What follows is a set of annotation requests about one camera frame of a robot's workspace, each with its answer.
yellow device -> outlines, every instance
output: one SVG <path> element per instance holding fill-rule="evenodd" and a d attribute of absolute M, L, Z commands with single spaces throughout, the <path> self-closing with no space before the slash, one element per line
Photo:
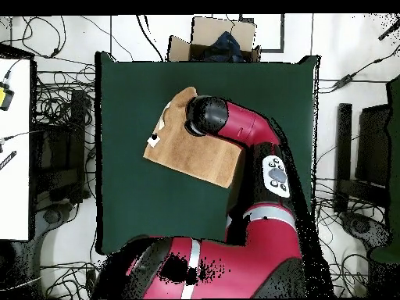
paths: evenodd
<path fill-rule="evenodd" d="M 14 92 L 9 89 L 9 85 L 0 83 L 0 110 L 8 110 L 11 100 L 13 100 Z"/>

red robot arm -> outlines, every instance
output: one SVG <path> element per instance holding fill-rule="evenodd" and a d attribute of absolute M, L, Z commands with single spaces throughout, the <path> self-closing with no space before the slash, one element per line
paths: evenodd
<path fill-rule="evenodd" d="M 221 98 L 187 105 L 185 128 L 240 145 L 225 243 L 163 238 L 127 268 L 121 298 L 290 298 L 305 279 L 280 140 L 268 120 Z"/>

dark green mat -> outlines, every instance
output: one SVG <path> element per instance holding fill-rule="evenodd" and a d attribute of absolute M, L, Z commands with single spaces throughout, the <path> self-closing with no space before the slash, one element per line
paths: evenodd
<path fill-rule="evenodd" d="M 103 253 L 140 234 L 223 239 L 229 190 L 143 158 L 163 108 L 188 86 L 273 117 L 287 135 L 305 198 L 311 200 L 317 57 L 301 64 L 113 62 L 106 53 L 101 59 L 100 70 L 96 65 L 102 92 L 97 247 Z"/>

white cable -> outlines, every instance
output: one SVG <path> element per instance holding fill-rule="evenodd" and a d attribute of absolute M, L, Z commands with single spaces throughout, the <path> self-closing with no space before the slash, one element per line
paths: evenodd
<path fill-rule="evenodd" d="M 28 282 L 20 284 L 20 285 L 16 285 L 15 287 L 9 287 L 8 289 L 0 289 L 0 291 L 10 291 L 10 290 L 14 290 L 14 289 L 17 289 L 17 288 L 24 287 L 24 286 L 26 286 L 26 285 L 28 285 L 30 283 L 33 283 L 33 282 L 36 282 L 37 280 L 40 280 L 42 277 L 43 276 L 40 276 L 38 278 L 35 278 L 34 280 L 29 280 Z"/>

cardboard box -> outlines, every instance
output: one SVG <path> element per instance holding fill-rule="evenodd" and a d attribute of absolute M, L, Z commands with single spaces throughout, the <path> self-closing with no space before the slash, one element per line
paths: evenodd
<path fill-rule="evenodd" d="M 191 42 L 170 36 L 168 60 L 172 62 L 189 61 L 198 56 L 220 37 L 223 32 L 231 32 L 241 47 L 241 54 L 247 62 L 259 62 L 261 48 L 252 48 L 255 24 L 238 21 L 219 20 L 211 17 L 194 17 L 191 22 Z"/>

